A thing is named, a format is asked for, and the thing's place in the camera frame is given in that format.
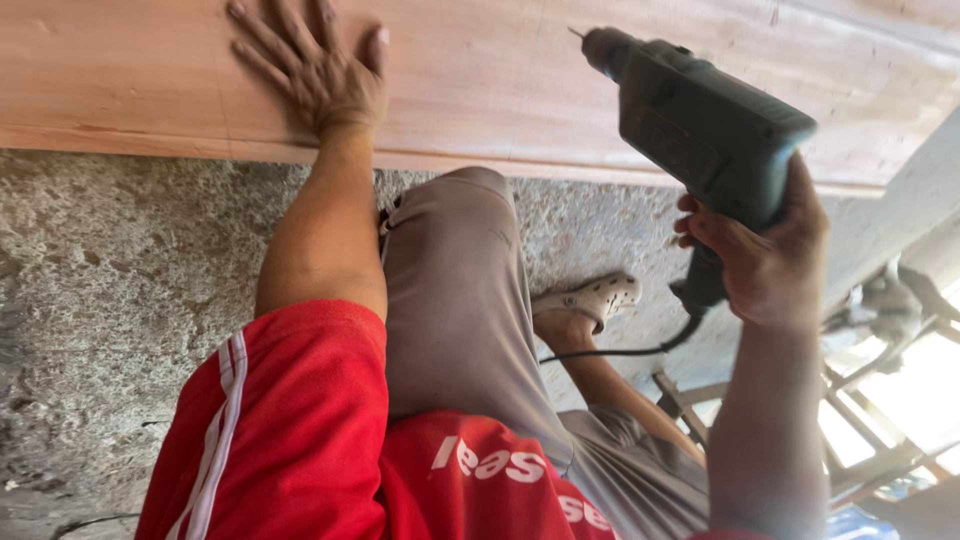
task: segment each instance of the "white stripe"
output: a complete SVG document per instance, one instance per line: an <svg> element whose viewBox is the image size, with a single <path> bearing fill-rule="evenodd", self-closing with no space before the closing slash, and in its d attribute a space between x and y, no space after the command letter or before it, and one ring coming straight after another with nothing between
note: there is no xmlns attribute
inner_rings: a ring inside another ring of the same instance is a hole
<svg viewBox="0 0 960 540"><path fill-rule="evenodd" d="M233 440L233 431L236 430L237 421L240 419L243 383L247 378L247 343L244 341L242 331L232 337L232 345L236 377L232 378L229 391L224 389L227 394L224 430L220 433L220 442L217 444L217 452L213 456L210 474L204 482L204 488L197 499L197 505L190 515L190 526L186 530L187 540L201 540L206 537L206 530L210 526L210 514L213 513L213 499L217 494L217 485L224 474L224 469L227 468L230 441Z"/></svg>
<svg viewBox="0 0 960 540"><path fill-rule="evenodd" d="M230 379L233 379L233 368L230 365L230 352L227 344L227 341L224 341L224 344L220 346L220 351L217 354L220 360L220 384L223 384L224 381L225 365L228 371L230 371ZM225 406L227 406L227 404L220 405L220 410L213 415L213 421L206 427L206 434L204 435L204 455L200 458L200 468L197 470L197 477L193 480L190 498L187 499L186 507L183 509L179 518L177 518L177 521L170 527L170 530L167 531L166 540L177 540L177 536L180 535L180 527L183 525L183 518L186 517L186 514L193 508L194 503L197 501L197 496L200 495L200 488L204 485L206 473L210 470L210 462L213 461L213 451L217 450L217 441L220 438L220 417L224 414Z"/></svg>

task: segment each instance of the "plywood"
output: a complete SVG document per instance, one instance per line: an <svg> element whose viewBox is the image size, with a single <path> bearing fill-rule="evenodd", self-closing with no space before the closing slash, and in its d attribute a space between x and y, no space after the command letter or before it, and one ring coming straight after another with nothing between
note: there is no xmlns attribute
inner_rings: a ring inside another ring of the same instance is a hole
<svg viewBox="0 0 960 540"><path fill-rule="evenodd" d="M824 191L877 196L960 104L960 7L923 0L352 0L391 29L375 164L668 185L622 142L616 86L567 26L662 37L821 122ZM315 140L228 50L221 0L4 0L0 146L311 161Z"/></svg>

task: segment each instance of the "leg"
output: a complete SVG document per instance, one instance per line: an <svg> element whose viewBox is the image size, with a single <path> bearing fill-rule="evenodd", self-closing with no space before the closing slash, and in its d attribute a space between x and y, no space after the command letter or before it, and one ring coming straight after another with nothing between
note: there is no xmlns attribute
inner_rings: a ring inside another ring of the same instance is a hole
<svg viewBox="0 0 960 540"><path fill-rule="evenodd" d="M534 317L534 330L550 350L558 355L577 351L596 351L593 327L596 323L577 311L550 309ZM588 405L612 405L633 416L646 432L669 441L705 464L704 453L677 427L677 423L657 404L637 392L620 377L602 356L563 360L564 369L577 385Z"/></svg>
<svg viewBox="0 0 960 540"><path fill-rule="evenodd" d="M595 324L569 309L534 318L537 335L558 354L595 350ZM564 368L589 405L560 414L575 437L567 479L624 538L681 540L706 529L707 471L689 438L605 358L572 358Z"/></svg>
<svg viewBox="0 0 960 540"><path fill-rule="evenodd" d="M513 193L479 167L403 194L387 219L391 420L454 408L536 437L563 473L571 437L535 358Z"/></svg>

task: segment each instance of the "person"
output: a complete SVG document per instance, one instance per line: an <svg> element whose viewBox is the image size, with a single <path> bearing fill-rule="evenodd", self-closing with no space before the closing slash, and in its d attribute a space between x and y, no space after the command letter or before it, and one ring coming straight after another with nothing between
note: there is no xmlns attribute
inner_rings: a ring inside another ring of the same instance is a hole
<svg viewBox="0 0 960 540"><path fill-rule="evenodd" d="M764 235L679 202L681 245L719 254L743 320L705 469L602 357L564 361L588 410L553 410L534 334L556 353L595 350L639 287L618 274L531 303L502 176L445 174L380 219L388 33L370 29L354 56L317 6L314 35L278 1L285 37L228 6L259 44L235 53L320 151L276 226L255 320L180 393L136 538L819 538L827 220L801 158Z"/></svg>

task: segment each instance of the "wood edge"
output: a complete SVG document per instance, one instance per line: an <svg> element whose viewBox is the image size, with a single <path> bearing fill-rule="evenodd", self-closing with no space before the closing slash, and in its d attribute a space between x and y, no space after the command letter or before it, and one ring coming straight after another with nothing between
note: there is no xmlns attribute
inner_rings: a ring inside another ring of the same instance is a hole
<svg viewBox="0 0 960 540"><path fill-rule="evenodd" d="M0 126L0 148L303 164L312 163L317 155L317 150L314 148L279 142L109 131L86 132L35 126ZM376 150L373 166L384 169L428 170L438 173L462 167L484 166L504 176L512 177L682 188L679 182L661 170L450 156L397 150ZM884 186L853 182L816 182L815 187L821 195L861 199L880 199L886 193Z"/></svg>

